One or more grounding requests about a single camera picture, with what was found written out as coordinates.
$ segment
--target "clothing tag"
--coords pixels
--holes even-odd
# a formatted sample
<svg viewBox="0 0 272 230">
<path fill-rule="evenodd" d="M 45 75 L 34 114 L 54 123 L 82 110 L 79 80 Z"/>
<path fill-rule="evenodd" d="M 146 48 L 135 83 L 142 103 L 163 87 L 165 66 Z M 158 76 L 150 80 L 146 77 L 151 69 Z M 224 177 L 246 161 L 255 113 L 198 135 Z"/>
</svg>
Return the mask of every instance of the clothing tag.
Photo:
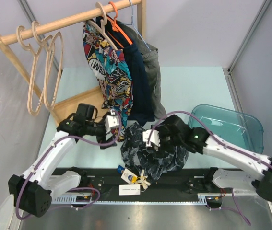
<svg viewBox="0 0 272 230">
<path fill-rule="evenodd" d="M 136 174 L 132 173 L 132 172 L 131 172 L 130 170 L 128 170 L 128 169 L 125 169 L 124 172 L 123 172 L 123 174 L 122 174 L 122 176 L 121 176 L 121 178 L 122 178 L 124 181 L 126 181 L 127 183 L 129 183 L 129 184 L 133 184 L 132 179 L 133 179 L 134 177 L 137 179 Z"/>
<path fill-rule="evenodd" d="M 120 196 L 140 195 L 140 184 L 125 184 L 118 187 Z"/>
</svg>

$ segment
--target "gray wall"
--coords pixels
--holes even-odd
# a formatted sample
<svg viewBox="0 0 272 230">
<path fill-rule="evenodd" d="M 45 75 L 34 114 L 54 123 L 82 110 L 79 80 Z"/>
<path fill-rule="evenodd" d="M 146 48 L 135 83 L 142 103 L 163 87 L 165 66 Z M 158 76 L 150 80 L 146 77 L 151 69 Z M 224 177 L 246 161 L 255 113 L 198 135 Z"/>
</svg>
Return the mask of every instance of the gray wall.
<svg viewBox="0 0 272 230">
<path fill-rule="evenodd" d="M 97 2 L 97 0 L 27 1 L 41 23 L 90 10 Z M 103 5 L 109 2 L 99 1 Z M 230 65 L 263 1 L 148 0 L 147 42 L 159 48 L 161 66 L 226 68 Z M 130 23 L 130 12 L 130 8 L 120 10 L 118 19 Z M 64 67 L 88 66 L 81 42 L 82 27 L 83 24 L 78 23 L 60 30 L 65 40 Z"/>
<path fill-rule="evenodd" d="M 0 34 L 14 33 L 20 24 L 30 26 L 17 1 L 0 0 Z M 18 44 L 12 45 L 12 49 L 30 70 L 31 55 Z M 45 55 L 39 61 L 37 82 L 40 87 L 44 62 Z M 27 94 L 27 83 L 0 50 L 0 204 L 9 194 L 9 178 L 22 173 L 36 157 L 46 125 L 45 108 L 37 117 L 29 115 Z"/>
<path fill-rule="evenodd" d="M 272 155 L 272 3 L 233 71 L 244 112 L 264 127 L 264 154 Z"/>
</svg>

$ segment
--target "white label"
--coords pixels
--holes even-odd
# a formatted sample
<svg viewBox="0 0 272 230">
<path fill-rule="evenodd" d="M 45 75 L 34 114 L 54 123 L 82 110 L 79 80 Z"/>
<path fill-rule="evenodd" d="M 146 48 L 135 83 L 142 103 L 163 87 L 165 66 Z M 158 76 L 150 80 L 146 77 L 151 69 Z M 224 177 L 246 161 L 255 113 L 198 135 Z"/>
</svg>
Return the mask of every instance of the white label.
<svg viewBox="0 0 272 230">
<path fill-rule="evenodd" d="M 129 196 L 129 195 L 140 195 L 140 184 L 125 184 L 119 185 L 119 195 Z"/>
</svg>

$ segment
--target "navy shirt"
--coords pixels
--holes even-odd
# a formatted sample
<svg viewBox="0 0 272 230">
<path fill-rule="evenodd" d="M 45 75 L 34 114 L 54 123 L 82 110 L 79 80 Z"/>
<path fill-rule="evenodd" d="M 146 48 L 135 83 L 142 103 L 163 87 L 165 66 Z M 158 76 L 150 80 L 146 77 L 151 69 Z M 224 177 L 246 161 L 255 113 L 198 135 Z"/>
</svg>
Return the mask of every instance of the navy shirt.
<svg viewBox="0 0 272 230">
<path fill-rule="evenodd" d="M 96 18 L 96 23 L 99 26 L 101 25 L 101 19 L 103 19 L 101 16 Z M 143 58 L 137 45 L 132 40 L 132 45 L 130 45 L 121 32 L 114 31 L 109 20 L 105 26 L 105 31 L 116 47 L 123 49 L 124 58 L 130 70 L 133 84 L 133 106 L 128 120 L 136 120 L 141 126 L 144 126 L 148 121 L 155 121 L 150 86 L 145 72 Z M 121 47 L 112 36 L 124 47 Z"/>
</svg>

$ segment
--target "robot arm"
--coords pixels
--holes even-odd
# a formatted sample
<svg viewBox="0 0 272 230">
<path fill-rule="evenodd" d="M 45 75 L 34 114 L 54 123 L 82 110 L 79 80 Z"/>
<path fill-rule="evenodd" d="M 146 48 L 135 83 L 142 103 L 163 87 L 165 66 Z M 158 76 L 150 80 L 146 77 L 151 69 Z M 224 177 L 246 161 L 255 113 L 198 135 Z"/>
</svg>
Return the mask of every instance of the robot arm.
<svg viewBox="0 0 272 230">
<path fill-rule="evenodd" d="M 75 114 L 60 122 L 51 143 L 30 168 L 21 176 L 13 175 L 10 178 L 8 186 L 10 194 L 14 194 L 15 197 L 14 206 L 18 196 L 21 195 L 19 208 L 41 217 L 47 212 L 53 199 L 80 185 L 86 177 L 86 172 L 79 169 L 71 168 L 62 176 L 52 180 L 50 177 L 65 154 L 78 141 L 76 138 L 65 137 L 91 135 L 96 136 L 99 143 L 111 141 L 106 141 L 106 135 L 110 130 L 119 127 L 119 117 L 111 112 L 97 123 L 92 119 L 94 110 L 95 107 L 91 105 L 79 104 Z M 20 194 L 23 186 L 25 186 L 24 191 Z"/>
<path fill-rule="evenodd" d="M 192 153 L 219 158 L 242 170 L 210 168 L 203 180 L 209 192 L 218 191 L 219 188 L 255 190 L 259 196 L 272 202 L 272 169 L 267 166 L 272 166 L 272 157 L 245 150 L 217 135 L 211 136 L 204 128 L 191 129 L 176 115 L 166 118 L 161 126 L 152 131 L 149 139 L 151 131 L 146 130 L 143 133 L 143 141 L 148 147 L 152 144 L 156 149 L 165 145 L 184 146 Z M 256 160 L 237 150 L 251 155 Z"/>
</svg>

